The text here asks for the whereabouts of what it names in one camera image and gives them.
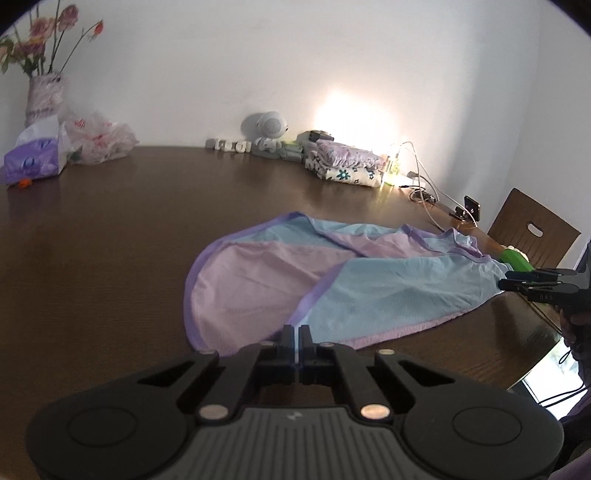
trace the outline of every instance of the flower vase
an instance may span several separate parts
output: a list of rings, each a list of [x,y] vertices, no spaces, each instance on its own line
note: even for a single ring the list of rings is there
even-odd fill
[[[65,81],[60,73],[47,73],[29,80],[29,95],[25,110],[25,127],[36,121],[66,113]]]

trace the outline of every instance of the dark brown tabletop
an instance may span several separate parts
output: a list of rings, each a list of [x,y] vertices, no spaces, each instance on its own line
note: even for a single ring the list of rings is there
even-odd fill
[[[0,477],[37,478],[24,432],[43,404],[190,351],[184,280],[215,239],[300,210],[437,232],[406,194],[319,180],[301,164],[144,147],[0,192]],[[443,226],[460,226],[437,208]],[[499,245],[477,229],[483,251]],[[508,388],[558,341],[516,294],[385,346]],[[283,390],[270,401],[293,395]]]

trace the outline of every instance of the metal pin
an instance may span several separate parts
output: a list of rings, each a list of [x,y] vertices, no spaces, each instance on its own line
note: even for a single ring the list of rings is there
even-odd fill
[[[205,405],[199,409],[199,416],[206,420],[221,420],[228,416],[228,409],[223,405]]]
[[[361,408],[361,416],[368,420],[382,420],[388,415],[390,415],[390,409],[379,403],[370,403]]]

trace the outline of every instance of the chair backrest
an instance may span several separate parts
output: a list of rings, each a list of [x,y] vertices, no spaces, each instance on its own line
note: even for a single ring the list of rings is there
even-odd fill
[[[580,232],[525,193],[513,189],[488,235],[513,245],[536,267],[556,268]]]

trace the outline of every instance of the wall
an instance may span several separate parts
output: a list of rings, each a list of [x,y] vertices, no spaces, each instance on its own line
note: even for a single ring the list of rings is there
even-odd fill
[[[582,233],[564,267],[591,238],[590,179],[591,38],[543,0],[537,74],[502,198],[519,188]]]
[[[129,122],[143,144],[242,138],[243,120],[269,109],[293,138],[323,128],[377,153],[411,139],[440,186],[492,221],[535,72],[537,0],[77,3],[105,32],[65,71],[76,111]],[[3,151],[23,80],[1,80]]]

